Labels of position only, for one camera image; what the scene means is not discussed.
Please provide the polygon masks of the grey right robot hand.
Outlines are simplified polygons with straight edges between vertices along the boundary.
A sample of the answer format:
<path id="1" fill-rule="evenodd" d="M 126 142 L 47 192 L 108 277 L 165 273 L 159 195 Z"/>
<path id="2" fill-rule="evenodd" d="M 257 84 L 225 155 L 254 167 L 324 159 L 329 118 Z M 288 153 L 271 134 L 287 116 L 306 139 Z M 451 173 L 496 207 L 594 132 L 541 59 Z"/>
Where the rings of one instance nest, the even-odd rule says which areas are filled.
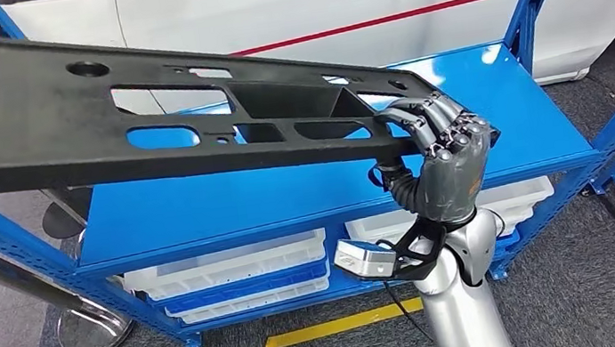
<path id="1" fill-rule="evenodd" d="M 394 100 L 375 119 L 409 133 L 423 163 L 415 176 L 400 156 L 378 159 L 369 179 L 421 218 L 447 224 L 470 220 L 499 130 L 439 91 Z"/>

